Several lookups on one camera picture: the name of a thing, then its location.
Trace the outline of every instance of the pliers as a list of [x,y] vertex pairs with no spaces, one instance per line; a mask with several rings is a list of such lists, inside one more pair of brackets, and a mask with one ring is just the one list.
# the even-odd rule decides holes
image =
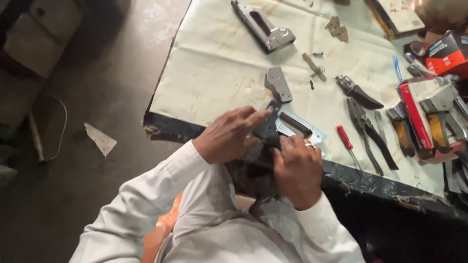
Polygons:
[[377,131],[374,129],[374,126],[371,123],[371,120],[366,116],[366,112],[364,109],[359,105],[359,103],[354,98],[348,98],[348,110],[351,116],[351,121],[353,122],[354,126],[358,130],[360,136],[364,140],[364,145],[366,147],[366,153],[371,159],[372,164],[374,165],[375,169],[379,173],[380,176],[383,176],[383,170],[380,167],[379,163],[374,157],[374,154],[371,151],[369,146],[369,137],[377,144],[380,151],[382,152],[385,161],[390,167],[391,170],[398,170],[398,166],[396,165],[395,161],[392,158],[392,154],[387,148],[384,140]]

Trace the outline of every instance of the screwdriver handle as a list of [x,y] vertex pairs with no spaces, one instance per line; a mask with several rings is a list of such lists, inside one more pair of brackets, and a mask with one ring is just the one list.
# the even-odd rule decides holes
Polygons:
[[348,138],[348,135],[344,131],[343,126],[338,125],[336,127],[336,130],[338,131],[338,134],[340,135],[340,138],[343,141],[344,146],[346,147],[346,149],[351,150],[352,149],[352,144],[351,144],[351,142],[350,142],[350,140]]

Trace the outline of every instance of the table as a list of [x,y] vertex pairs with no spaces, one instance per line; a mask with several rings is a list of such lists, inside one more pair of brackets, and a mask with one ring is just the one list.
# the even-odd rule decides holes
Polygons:
[[[298,37],[294,45],[266,57],[259,51],[255,41],[237,20],[230,7],[226,9],[226,6],[230,6],[229,1],[193,0],[173,42],[158,82],[158,89],[145,113],[144,127],[151,139],[184,143],[199,135],[210,121],[225,110],[246,104],[251,104],[257,109],[264,107],[271,96],[264,92],[263,83],[260,85],[257,82],[264,76],[265,68],[281,65],[295,98],[295,101],[288,105],[290,110],[314,125],[328,122],[328,125],[318,126],[329,136],[328,144],[322,147],[329,150],[328,156],[324,158],[324,170],[329,174],[324,179],[326,184],[396,201],[420,211],[468,218],[466,212],[457,207],[447,206],[441,201],[441,165],[421,169],[415,166],[412,160],[400,158],[396,134],[389,121],[385,123],[386,134],[395,134],[387,135],[389,149],[394,152],[395,158],[399,158],[398,165],[407,169],[409,175],[402,171],[390,173],[388,168],[388,178],[373,175],[372,169],[368,169],[371,166],[367,165],[369,162],[364,149],[357,143],[357,132],[344,114],[345,96],[338,93],[339,88],[335,87],[333,82],[321,83],[316,80],[315,90],[310,91],[307,77],[310,72],[307,65],[298,59],[302,53],[300,51],[315,52],[318,50],[313,47],[319,45],[325,51],[324,56],[330,57],[319,62],[325,65],[327,72],[332,72],[328,75],[329,79],[340,73],[349,75],[371,96],[382,98],[383,104],[388,107],[397,98],[396,94],[392,93],[396,77],[391,54],[395,53],[396,46],[401,47],[409,42],[409,39],[391,43],[385,40],[383,32],[372,19],[373,15],[363,1],[352,2],[351,7],[336,7],[327,1],[316,1],[313,10],[304,9],[308,8],[310,3],[302,0],[264,0],[253,4],[262,6],[274,24],[291,29]],[[355,16],[356,10],[364,11],[364,15]],[[321,31],[328,21],[327,18],[336,13],[339,13],[342,24],[348,28],[350,46],[341,46],[336,39],[331,39],[329,33]],[[299,16],[303,21],[311,23],[312,33],[303,26],[304,22],[294,19]],[[315,38],[323,38],[327,42],[321,44],[315,41]],[[340,63],[331,59],[333,53],[334,56],[339,55]],[[360,60],[365,60],[366,63],[360,64]],[[323,119],[323,116],[310,114],[311,111],[319,112],[324,108],[335,117],[334,120],[328,121]],[[366,171],[363,175],[350,167],[349,163],[352,162],[348,160],[351,157],[343,145],[332,145],[333,139],[337,138],[336,132],[334,133],[336,124],[342,124],[346,128],[355,145],[355,154]],[[420,182],[419,185],[414,183],[420,189],[409,186],[412,181]],[[431,189],[435,194],[425,191],[426,185],[435,186]]]

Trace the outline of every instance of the wire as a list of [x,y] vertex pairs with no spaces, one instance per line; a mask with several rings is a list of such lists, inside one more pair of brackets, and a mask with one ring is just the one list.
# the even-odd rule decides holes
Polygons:
[[58,142],[57,153],[54,156],[52,156],[50,159],[45,160],[45,162],[48,162],[48,161],[51,161],[51,160],[55,159],[58,156],[58,154],[60,153],[60,148],[62,147],[63,134],[65,133],[65,128],[66,128],[66,121],[68,119],[68,112],[66,111],[65,104],[63,104],[63,102],[61,100],[59,100],[57,97],[55,97],[53,95],[51,95],[51,97],[56,99],[63,106],[63,110],[65,111],[65,120],[64,120],[64,123],[63,123],[62,134],[60,135],[60,141]]

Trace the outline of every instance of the dark floor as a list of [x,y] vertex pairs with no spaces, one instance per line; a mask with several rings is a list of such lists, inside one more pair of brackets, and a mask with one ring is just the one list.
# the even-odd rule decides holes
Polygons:
[[[134,1],[125,21],[109,10],[87,15],[34,108],[52,156],[64,112],[50,95],[67,106],[60,155],[39,164],[28,131],[19,135],[23,154],[13,166],[20,173],[0,193],[0,262],[67,262],[83,227],[118,187],[179,147],[150,142],[141,120],[188,2]],[[151,10],[166,13],[148,22]],[[163,34],[148,38],[152,30]],[[106,159],[83,122],[118,142]],[[342,192],[327,195],[343,224],[358,240],[367,237],[386,262],[468,261],[464,224]]]

